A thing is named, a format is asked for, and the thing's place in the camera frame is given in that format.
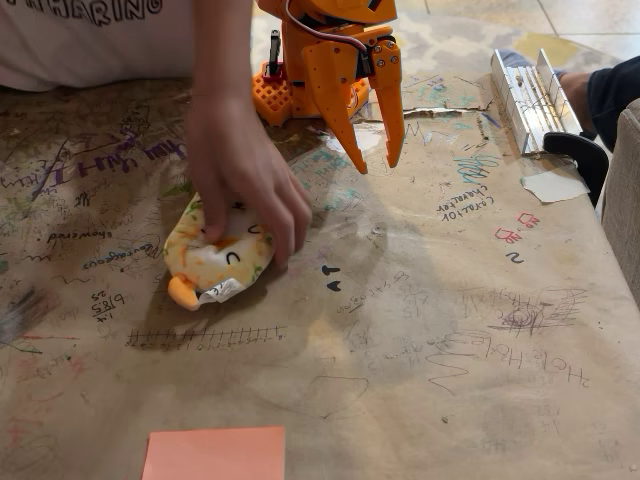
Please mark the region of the person's bare hand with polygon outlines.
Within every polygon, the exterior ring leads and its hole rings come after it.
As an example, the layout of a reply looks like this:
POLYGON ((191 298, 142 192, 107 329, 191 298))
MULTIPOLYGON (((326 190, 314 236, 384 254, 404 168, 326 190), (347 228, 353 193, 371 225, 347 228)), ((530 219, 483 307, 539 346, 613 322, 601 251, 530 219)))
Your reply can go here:
POLYGON ((286 267, 304 244, 312 219, 308 194, 267 135, 246 98, 197 95, 186 122, 189 169, 203 202, 205 233, 222 239, 227 209, 239 200, 273 235, 286 267))

